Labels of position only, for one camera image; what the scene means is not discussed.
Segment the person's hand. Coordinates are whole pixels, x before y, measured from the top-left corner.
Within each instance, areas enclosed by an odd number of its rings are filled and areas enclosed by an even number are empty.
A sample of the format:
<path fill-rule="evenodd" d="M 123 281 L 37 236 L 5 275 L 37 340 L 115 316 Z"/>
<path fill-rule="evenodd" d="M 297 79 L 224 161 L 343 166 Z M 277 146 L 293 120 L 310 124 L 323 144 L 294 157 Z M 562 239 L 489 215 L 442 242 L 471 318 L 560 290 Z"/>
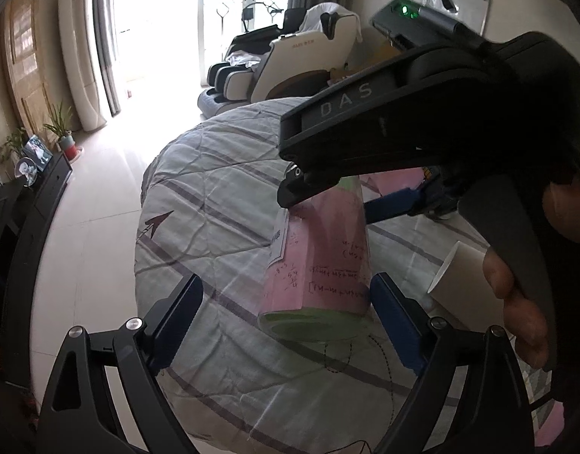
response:
<path fill-rule="evenodd" d="M 519 356 L 570 368 L 580 354 L 580 179 L 488 196 L 470 221 L 490 244 L 484 275 Z"/>

